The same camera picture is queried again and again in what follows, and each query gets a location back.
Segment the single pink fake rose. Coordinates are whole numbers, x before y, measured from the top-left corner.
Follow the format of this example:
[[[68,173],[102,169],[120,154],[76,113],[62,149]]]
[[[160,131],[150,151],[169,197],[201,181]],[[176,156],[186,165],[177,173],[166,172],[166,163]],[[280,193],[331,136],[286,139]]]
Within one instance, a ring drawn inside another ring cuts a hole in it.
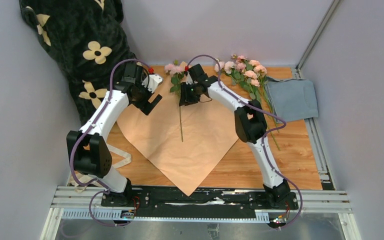
[[[177,102],[180,103],[181,98],[181,83],[186,75],[185,66],[182,66],[177,59],[172,63],[164,66],[164,73],[170,76],[172,86],[169,92],[174,93],[177,97]]]

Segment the peach green wrapping paper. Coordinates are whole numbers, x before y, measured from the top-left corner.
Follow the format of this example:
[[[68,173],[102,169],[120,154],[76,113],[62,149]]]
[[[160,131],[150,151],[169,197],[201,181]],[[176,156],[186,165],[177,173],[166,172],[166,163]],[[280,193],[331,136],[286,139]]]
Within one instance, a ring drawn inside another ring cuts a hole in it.
[[[131,105],[118,118],[121,133],[110,141],[132,155],[119,172],[134,185],[171,185],[186,195],[198,187],[243,187],[233,113],[215,100],[180,107],[170,87],[165,77],[149,115]]]

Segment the pink fake flower bunch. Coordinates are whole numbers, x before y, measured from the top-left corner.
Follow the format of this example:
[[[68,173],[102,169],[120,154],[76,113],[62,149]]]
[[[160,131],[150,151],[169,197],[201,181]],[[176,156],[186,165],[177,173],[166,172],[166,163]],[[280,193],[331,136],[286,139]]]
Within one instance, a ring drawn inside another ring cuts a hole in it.
[[[267,69],[258,60],[248,59],[244,55],[233,54],[229,61],[215,59],[214,70],[231,78],[233,85],[239,85],[253,100],[265,102],[268,111],[273,114],[267,90]]]

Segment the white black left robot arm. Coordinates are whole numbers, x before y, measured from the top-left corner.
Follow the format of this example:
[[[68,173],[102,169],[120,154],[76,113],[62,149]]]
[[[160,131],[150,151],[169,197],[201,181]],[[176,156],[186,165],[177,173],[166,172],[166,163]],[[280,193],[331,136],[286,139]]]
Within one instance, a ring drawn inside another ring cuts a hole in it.
[[[92,117],[78,130],[66,136],[69,167],[74,181],[82,187],[97,182],[104,187],[102,196],[111,205],[126,207],[138,203],[131,181],[112,165],[107,146],[109,133],[119,115],[130,105],[146,116],[162,99],[149,101],[163,79],[154,69],[137,59],[117,63],[110,73],[109,90]]]

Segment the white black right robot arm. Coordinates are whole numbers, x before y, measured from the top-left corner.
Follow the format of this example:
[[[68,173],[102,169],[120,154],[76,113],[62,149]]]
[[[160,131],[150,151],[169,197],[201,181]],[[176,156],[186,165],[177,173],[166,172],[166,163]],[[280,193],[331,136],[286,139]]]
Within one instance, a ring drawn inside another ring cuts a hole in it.
[[[200,64],[184,69],[187,79],[180,85],[179,105],[196,104],[205,95],[232,111],[236,135],[249,146],[260,168],[265,190],[263,200],[272,209],[291,206],[295,195],[288,181],[281,176],[270,150],[268,125],[260,102],[231,91],[217,76],[208,76]]]

